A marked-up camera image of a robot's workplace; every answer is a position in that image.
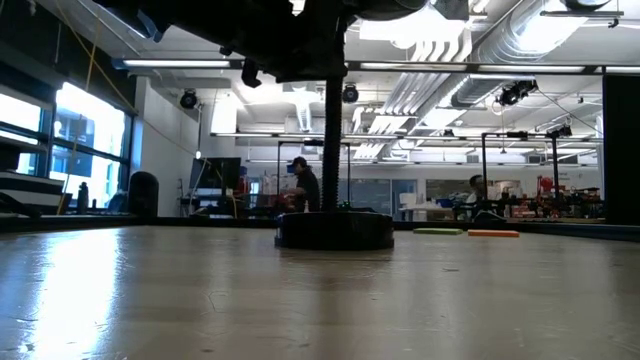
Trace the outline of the black computer monitor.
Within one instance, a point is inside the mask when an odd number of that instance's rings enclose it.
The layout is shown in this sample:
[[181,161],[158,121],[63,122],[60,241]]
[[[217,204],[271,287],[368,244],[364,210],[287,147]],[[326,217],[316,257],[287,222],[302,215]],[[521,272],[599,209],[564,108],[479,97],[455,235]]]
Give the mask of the black computer monitor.
[[189,188],[235,188],[240,180],[240,168],[241,159],[236,157],[194,159]]

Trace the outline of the large bright window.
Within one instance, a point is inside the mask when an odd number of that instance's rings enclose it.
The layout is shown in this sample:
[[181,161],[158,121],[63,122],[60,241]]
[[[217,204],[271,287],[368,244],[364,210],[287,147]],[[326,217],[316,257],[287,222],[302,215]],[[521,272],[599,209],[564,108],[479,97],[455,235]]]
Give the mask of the large bright window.
[[16,171],[62,183],[76,200],[105,208],[126,186],[131,117],[107,102],[65,83],[46,104],[0,86],[0,139],[41,145],[44,153],[19,156]]

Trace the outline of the silver ceiling air duct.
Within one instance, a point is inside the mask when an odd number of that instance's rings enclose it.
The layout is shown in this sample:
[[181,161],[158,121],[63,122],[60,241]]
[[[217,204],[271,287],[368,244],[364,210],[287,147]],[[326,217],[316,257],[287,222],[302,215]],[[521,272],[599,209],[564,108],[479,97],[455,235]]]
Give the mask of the silver ceiling air duct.
[[[480,63],[533,63],[562,44],[566,37],[554,27],[561,19],[541,16],[549,0],[524,0],[479,45],[473,56]],[[470,108],[504,82],[469,75],[451,96],[451,105]]]

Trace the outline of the black aluminium table frame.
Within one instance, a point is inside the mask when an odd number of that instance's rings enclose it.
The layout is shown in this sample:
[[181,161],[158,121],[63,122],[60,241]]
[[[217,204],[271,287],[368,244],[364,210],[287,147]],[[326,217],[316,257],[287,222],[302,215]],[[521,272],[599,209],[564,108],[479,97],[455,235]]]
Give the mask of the black aluminium table frame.
[[[131,216],[44,216],[37,219],[26,217],[0,217],[0,234],[21,232],[53,232],[119,228],[132,226],[210,227],[274,229],[275,220],[268,219],[219,219],[219,218],[137,218]],[[640,226],[606,225],[562,222],[507,222],[486,226],[491,230],[513,230],[520,233],[589,238],[608,241],[623,241],[640,244]]]

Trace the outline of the black desk lamp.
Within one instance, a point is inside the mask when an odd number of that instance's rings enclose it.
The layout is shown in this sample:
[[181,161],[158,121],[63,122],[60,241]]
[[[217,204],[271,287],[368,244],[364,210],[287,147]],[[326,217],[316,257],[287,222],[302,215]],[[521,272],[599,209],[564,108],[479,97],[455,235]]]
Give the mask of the black desk lamp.
[[390,217],[338,208],[342,140],[342,86],[347,74],[345,32],[355,18],[396,20],[425,7],[427,0],[306,0],[294,17],[295,46],[276,75],[283,82],[326,82],[320,209],[279,218],[276,245],[290,249],[360,251],[394,246]]

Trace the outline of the person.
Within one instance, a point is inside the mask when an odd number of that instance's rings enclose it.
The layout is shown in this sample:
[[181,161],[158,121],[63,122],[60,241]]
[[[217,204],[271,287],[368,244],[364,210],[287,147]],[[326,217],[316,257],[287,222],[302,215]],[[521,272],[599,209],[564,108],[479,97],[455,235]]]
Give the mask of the person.
[[471,193],[467,197],[466,204],[476,204],[487,199],[487,189],[482,175],[474,175],[469,179]]
[[291,201],[293,209],[298,213],[306,210],[318,212],[321,210],[320,187],[311,167],[303,157],[296,157],[291,163],[296,186],[286,191],[285,197]]

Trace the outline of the long ceiling light strip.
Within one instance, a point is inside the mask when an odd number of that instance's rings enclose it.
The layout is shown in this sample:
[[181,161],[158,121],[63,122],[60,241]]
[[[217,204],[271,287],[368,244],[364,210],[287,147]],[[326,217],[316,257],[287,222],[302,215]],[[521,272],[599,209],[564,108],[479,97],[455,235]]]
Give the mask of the long ceiling light strip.
[[232,69],[243,67],[242,60],[189,60],[189,59],[113,59],[115,68],[133,69]]
[[534,75],[640,75],[640,66],[632,65],[549,65],[549,64],[491,64],[455,62],[366,62],[348,60],[353,71],[401,73],[461,73],[461,74],[534,74]]

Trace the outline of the black rounded bin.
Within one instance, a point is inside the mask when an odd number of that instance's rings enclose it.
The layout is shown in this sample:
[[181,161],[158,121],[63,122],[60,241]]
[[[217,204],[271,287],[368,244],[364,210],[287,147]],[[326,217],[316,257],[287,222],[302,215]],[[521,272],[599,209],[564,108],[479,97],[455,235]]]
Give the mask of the black rounded bin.
[[135,172],[129,183],[128,211],[139,217],[158,216],[159,182],[148,172]]

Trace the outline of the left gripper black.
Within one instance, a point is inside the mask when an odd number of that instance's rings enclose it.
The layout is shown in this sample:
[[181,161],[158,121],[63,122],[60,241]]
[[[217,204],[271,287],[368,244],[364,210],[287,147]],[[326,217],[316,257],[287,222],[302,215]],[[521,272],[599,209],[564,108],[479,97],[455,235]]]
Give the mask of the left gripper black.
[[142,37],[161,42],[171,27],[213,42],[229,55],[268,15],[270,0],[92,0]]

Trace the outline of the black track light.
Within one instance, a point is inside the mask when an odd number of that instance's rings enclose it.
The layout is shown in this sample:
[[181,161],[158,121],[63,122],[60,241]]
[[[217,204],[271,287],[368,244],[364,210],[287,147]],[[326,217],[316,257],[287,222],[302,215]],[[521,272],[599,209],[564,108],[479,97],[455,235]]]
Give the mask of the black track light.
[[519,80],[502,88],[502,92],[496,97],[496,101],[503,107],[513,106],[530,93],[538,90],[535,80]]

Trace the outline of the orange sticky note pad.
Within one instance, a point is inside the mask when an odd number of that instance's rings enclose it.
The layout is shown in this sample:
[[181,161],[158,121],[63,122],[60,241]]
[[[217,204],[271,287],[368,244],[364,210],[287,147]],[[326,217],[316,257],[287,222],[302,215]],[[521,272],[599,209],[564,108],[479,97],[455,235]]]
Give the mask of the orange sticky note pad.
[[512,230],[486,230],[486,229],[470,229],[467,231],[468,236],[473,237],[499,237],[499,238],[518,238],[520,233]]

